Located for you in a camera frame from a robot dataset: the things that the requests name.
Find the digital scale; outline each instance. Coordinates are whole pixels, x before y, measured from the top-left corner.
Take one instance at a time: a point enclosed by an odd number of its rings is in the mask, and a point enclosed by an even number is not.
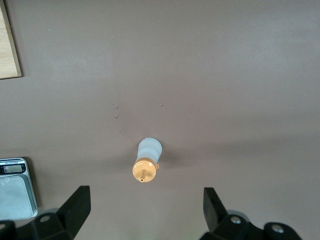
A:
[[[35,217],[38,213],[27,161],[0,159],[0,221]]]

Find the kitchen scale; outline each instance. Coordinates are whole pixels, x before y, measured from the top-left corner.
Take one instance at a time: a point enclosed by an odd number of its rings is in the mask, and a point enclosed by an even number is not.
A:
[[[0,221],[35,217],[38,213],[27,161],[0,159]]]

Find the gold cap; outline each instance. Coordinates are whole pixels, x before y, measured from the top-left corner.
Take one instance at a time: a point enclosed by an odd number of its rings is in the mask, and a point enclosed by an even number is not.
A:
[[[159,165],[148,157],[138,159],[132,169],[133,176],[141,183],[150,182],[155,178]]]

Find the wooden board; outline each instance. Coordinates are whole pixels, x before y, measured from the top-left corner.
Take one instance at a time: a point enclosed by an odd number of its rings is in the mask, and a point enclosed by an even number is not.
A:
[[[0,0],[0,79],[21,76],[17,52],[3,0]]]

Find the bottle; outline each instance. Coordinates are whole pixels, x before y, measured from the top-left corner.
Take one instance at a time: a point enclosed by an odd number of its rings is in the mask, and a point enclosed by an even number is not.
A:
[[[155,138],[143,139],[138,147],[137,159],[132,173],[135,179],[141,183],[153,180],[159,168],[158,160],[162,153],[161,143]]]

